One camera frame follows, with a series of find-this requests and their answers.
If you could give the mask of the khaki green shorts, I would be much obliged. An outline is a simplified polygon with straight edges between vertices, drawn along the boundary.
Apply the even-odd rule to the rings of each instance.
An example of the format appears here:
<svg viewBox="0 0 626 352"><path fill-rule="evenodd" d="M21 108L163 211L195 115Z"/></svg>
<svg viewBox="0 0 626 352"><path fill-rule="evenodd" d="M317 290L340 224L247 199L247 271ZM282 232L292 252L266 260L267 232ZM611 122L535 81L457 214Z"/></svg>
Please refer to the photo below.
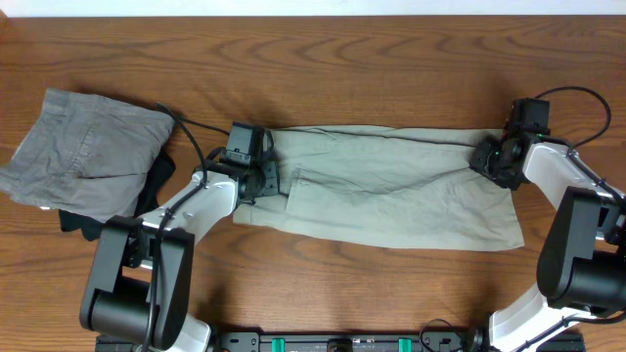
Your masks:
<svg viewBox="0 0 626 352"><path fill-rule="evenodd" d="M388 248L502 251L524 245L512 194L470 170L493 129L303 126L272 135L279 192L237 224Z"/></svg>

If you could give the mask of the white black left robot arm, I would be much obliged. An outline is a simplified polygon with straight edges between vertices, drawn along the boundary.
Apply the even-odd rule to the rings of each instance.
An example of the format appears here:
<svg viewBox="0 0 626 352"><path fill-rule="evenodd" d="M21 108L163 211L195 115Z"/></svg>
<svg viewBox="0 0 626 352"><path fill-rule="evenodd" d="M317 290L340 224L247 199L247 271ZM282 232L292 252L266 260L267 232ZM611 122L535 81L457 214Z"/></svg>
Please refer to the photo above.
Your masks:
<svg viewBox="0 0 626 352"><path fill-rule="evenodd" d="M226 147L201 157L190 183L100 235L79 322L136 351L205 351L211 328L188 312L194 250L243 203L279 191L270 130L234 123Z"/></svg>

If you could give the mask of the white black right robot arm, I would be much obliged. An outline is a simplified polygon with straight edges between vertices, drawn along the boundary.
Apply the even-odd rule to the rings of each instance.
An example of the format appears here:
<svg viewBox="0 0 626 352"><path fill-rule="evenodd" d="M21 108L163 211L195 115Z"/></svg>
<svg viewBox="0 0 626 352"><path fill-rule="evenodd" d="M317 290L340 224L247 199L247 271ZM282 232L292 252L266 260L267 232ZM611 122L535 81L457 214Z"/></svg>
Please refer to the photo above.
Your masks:
<svg viewBox="0 0 626 352"><path fill-rule="evenodd" d="M528 134L487 137L469 167L512 191L536 185L556 210L535 284L465 337L466 351L583 351L577 324L625 319L625 197L565 141Z"/></svg>

